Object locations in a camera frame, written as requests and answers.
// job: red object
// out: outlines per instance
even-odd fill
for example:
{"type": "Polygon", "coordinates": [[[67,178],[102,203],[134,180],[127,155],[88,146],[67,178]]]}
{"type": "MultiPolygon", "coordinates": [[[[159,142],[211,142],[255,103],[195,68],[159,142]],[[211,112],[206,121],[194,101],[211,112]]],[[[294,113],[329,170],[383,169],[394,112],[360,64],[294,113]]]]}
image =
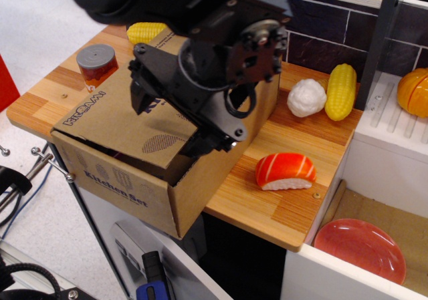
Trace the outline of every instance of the red object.
{"type": "Polygon", "coordinates": [[[392,282],[403,284],[406,261],[394,240],[373,224],[344,218],[326,224],[314,246],[392,282]]]}
{"type": "MultiPolygon", "coordinates": [[[[263,190],[287,189],[287,179],[304,180],[310,187],[316,179],[316,169],[312,161],[299,153],[276,153],[262,158],[255,166],[255,179],[263,190]]],[[[290,188],[303,188],[299,184],[290,188]]]]}
{"type": "Polygon", "coordinates": [[[0,112],[11,105],[18,97],[19,92],[0,55],[0,112]]]}

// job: black robotic arm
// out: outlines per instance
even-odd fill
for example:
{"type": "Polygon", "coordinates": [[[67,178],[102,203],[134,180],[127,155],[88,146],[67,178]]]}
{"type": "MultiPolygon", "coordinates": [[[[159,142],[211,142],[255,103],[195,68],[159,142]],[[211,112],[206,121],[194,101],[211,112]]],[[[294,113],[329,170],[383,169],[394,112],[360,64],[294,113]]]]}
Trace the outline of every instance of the black robotic arm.
{"type": "Polygon", "coordinates": [[[178,55],[138,44],[130,63],[138,114],[164,98],[198,128],[183,154],[228,151],[246,139],[241,119],[255,106],[255,85],[281,72],[292,16],[286,0],[75,1],[100,23],[162,22],[189,38],[178,55]],[[248,112],[238,110],[234,92],[250,98],[248,112]]]}

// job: yellow toy corn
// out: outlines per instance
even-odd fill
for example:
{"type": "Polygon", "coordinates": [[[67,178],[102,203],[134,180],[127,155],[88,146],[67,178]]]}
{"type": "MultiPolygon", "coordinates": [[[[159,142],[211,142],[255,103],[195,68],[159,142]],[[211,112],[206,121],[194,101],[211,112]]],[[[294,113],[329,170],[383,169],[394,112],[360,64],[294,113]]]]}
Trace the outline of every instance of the yellow toy corn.
{"type": "Polygon", "coordinates": [[[334,121],[341,121],[351,113],[356,93],[356,72],[351,65],[337,65],[328,80],[327,102],[324,107],[334,121]]]}
{"type": "Polygon", "coordinates": [[[128,28],[126,34],[133,44],[147,44],[165,28],[167,26],[164,23],[135,23],[128,28]]]}

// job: wooden shelf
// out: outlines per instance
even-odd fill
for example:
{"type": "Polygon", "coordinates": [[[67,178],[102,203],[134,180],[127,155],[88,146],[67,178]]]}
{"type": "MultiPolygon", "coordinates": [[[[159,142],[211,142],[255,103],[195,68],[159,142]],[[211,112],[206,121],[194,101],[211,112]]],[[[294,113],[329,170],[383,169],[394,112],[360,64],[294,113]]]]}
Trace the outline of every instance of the wooden shelf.
{"type": "MultiPolygon", "coordinates": [[[[107,27],[82,47],[94,43],[111,45],[119,66],[128,65],[132,58],[124,27],[107,27]]],[[[76,55],[9,107],[7,116],[13,125],[52,141],[52,126],[88,95],[76,55]]],[[[293,116],[286,105],[288,92],[306,78],[318,80],[328,75],[283,63],[275,112],[205,208],[205,212],[291,251],[298,251],[304,243],[362,115],[353,110],[341,122],[333,122],[324,111],[307,118],[293,116]],[[312,188],[260,190],[254,178],[255,164],[274,152],[300,152],[311,158],[317,169],[312,188]]]]}

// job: red plate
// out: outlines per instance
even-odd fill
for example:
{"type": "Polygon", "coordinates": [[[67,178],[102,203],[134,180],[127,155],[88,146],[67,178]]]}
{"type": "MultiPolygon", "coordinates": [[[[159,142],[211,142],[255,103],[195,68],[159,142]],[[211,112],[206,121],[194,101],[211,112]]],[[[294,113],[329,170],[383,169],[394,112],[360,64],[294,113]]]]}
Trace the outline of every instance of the red plate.
{"type": "Polygon", "coordinates": [[[394,240],[373,224],[344,218],[326,224],[314,246],[375,275],[402,284],[406,262],[394,240]]]}

